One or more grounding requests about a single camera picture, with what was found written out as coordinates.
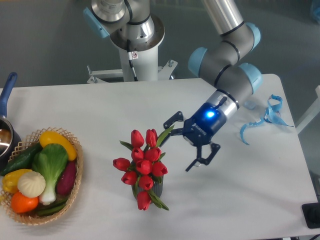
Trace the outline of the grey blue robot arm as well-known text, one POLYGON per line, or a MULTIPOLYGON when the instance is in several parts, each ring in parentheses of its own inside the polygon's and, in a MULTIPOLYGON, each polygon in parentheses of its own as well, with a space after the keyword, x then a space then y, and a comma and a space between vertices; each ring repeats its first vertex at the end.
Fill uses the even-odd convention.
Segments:
MULTIPOLYGON (((215 92, 189 119, 177 112, 164 123, 158 137, 162 145, 181 135, 196 147, 195 164, 208 165, 220 146, 212 137, 262 84, 261 72, 240 63, 260 42, 260 30, 245 22, 232 0, 205 0, 221 43, 214 50, 197 48, 188 60, 189 70, 215 87, 215 92)), ((162 21, 150 11, 148 0, 93 0, 83 10, 89 27, 118 48, 126 82, 156 81, 164 74, 158 65, 158 47, 165 36, 162 21)))

